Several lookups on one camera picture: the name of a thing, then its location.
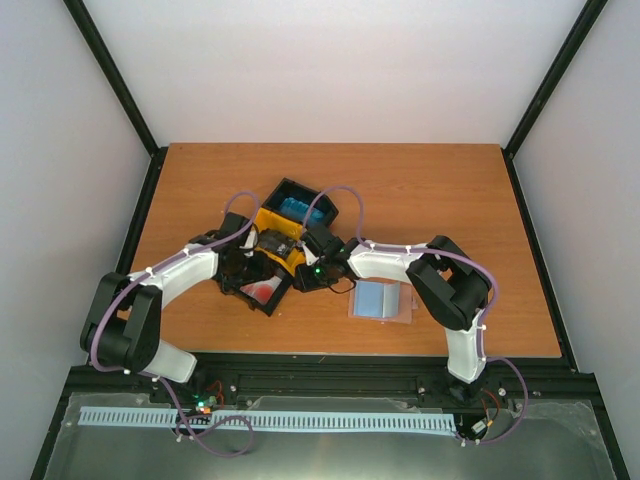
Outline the pink leather card holder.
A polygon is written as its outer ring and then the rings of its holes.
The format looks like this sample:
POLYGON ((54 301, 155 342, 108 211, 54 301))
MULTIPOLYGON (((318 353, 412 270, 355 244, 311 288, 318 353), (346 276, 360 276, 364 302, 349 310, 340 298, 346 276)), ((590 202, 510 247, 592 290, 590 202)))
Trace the pink leather card holder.
POLYGON ((351 318, 411 324, 417 309, 413 289, 406 283, 359 280, 349 295, 351 318))

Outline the three-compartment card bin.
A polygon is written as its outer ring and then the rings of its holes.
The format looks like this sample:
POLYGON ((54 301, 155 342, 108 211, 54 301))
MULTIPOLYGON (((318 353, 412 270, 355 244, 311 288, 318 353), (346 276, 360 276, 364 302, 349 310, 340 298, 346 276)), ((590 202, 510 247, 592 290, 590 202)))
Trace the three-compartment card bin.
POLYGON ((304 229, 330 227, 339 214, 331 199, 317 195, 293 180, 280 181, 258 210, 249 245, 221 255, 215 280, 223 294, 270 316, 290 288, 306 293, 335 283, 323 268, 307 263, 300 244, 304 229))

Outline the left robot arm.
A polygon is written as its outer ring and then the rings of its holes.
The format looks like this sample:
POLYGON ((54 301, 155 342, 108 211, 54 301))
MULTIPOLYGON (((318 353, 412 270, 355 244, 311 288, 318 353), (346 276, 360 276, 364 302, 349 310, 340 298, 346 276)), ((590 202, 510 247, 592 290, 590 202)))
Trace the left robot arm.
POLYGON ((104 275, 80 337, 92 366, 103 373, 165 378, 184 401, 201 400, 208 378, 195 369, 193 354, 161 339, 162 311, 192 287, 214 279, 224 257, 247 259, 257 239, 253 218, 227 213, 219 229, 192 238, 160 263, 130 274, 104 275))

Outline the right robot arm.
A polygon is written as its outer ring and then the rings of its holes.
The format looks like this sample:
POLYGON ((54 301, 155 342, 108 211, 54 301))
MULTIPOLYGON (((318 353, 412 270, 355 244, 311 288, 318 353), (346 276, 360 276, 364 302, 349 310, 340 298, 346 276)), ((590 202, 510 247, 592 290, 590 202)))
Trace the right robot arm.
POLYGON ((298 289, 329 288, 347 278, 408 284, 445 330, 448 373, 472 384, 487 363, 485 317, 498 293, 495 278, 448 237, 394 245, 357 237, 344 242, 323 225, 306 230, 297 246, 305 265, 296 268, 298 289))

